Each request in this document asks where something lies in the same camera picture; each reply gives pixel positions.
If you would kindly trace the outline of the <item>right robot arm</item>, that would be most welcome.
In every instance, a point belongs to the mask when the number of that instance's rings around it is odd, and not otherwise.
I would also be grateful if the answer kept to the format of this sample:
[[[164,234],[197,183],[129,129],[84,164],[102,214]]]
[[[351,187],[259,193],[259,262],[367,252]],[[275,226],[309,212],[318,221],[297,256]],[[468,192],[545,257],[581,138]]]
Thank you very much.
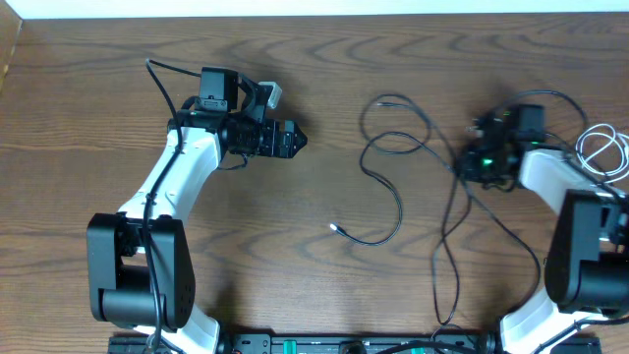
[[[540,105],[494,109],[474,129],[459,159],[463,180],[523,187],[557,215],[543,287],[484,335],[478,351],[548,353],[586,326],[627,324],[627,195],[580,169],[567,147],[546,143]]]

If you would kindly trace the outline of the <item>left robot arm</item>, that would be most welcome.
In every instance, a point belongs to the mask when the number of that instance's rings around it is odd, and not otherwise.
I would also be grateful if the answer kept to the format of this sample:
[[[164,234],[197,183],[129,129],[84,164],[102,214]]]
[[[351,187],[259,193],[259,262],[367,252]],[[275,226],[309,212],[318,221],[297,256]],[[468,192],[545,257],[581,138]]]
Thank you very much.
[[[165,148],[142,186],[86,228],[91,313],[145,334],[145,353],[230,352],[218,320],[196,303],[185,234],[190,213],[226,154],[288,159],[308,142],[297,123],[267,117],[281,97],[279,84],[213,67],[196,76],[199,92],[171,107]]]

